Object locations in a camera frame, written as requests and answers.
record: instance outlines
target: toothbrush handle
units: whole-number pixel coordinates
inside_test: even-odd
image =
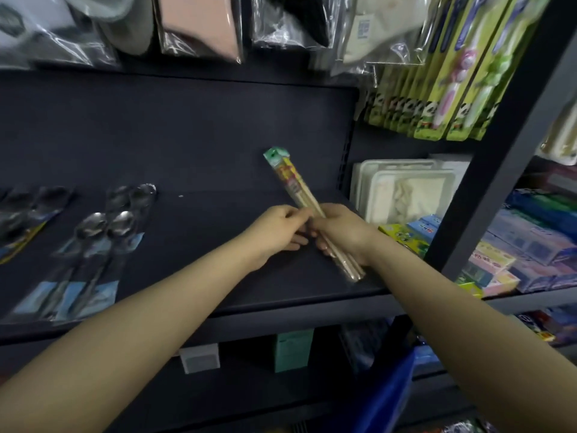
[[[469,109],[469,113],[465,118],[465,123],[463,124],[463,127],[468,129],[477,122],[479,114],[485,107],[487,100],[489,100],[492,91],[493,86],[491,85],[483,86],[483,88],[479,91],[479,94],[477,94],[477,97],[475,97],[475,101],[472,102],[471,109]]]
[[[447,116],[453,101],[455,100],[455,96],[457,95],[457,91],[459,89],[459,83],[453,82],[447,88],[445,95],[441,99],[438,104],[437,112],[435,113],[435,117],[433,118],[433,128],[436,129],[443,123],[443,120]]]

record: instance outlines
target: right arm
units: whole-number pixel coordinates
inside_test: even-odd
[[[343,205],[324,232],[371,266],[480,412],[504,433],[577,431],[577,368],[530,330],[460,289]],[[322,241],[319,247],[326,251]]]

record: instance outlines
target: hand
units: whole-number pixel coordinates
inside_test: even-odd
[[[321,232],[343,251],[352,255],[362,266],[369,265],[372,243],[381,235],[374,226],[340,204],[321,204],[327,218],[312,220],[313,237]],[[330,254],[327,243],[322,237],[317,239],[317,247],[326,255]]]
[[[256,262],[253,270],[260,269],[267,260],[281,250],[299,250],[309,240],[297,234],[306,232],[305,224],[313,215],[310,208],[289,205],[270,207],[241,234],[247,246],[255,250]]]

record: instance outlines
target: pink toothbrush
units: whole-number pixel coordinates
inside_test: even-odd
[[[500,0],[486,0],[485,3],[480,7],[480,9],[483,9],[483,14],[475,27],[475,32],[471,43],[466,46],[463,52],[458,56],[455,63],[455,69],[449,76],[451,84],[447,87],[445,95],[438,104],[437,112],[435,113],[435,117],[433,117],[433,129],[437,129],[439,126],[441,126],[441,124],[443,124],[449,109],[451,109],[451,105],[455,101],[459,87],[463,82],[465,82],[469,74],[469,70],[475,65],[478,55],[477,47],[479,46],[479,41],[481,40],[483,28],[485,28],[485,23],[487,22],[491,11],[495,6],[499,4],[499,1]]]

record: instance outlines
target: left hand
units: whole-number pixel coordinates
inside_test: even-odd
[[[241,235],[247,246],[255,250],[253,270],[260,269],[267,260],[281,250],[299,250],[309,240],[298,232],[306,232],[305,224],[311,218],[310,208],[297,209],[289,205],[270,207]]]

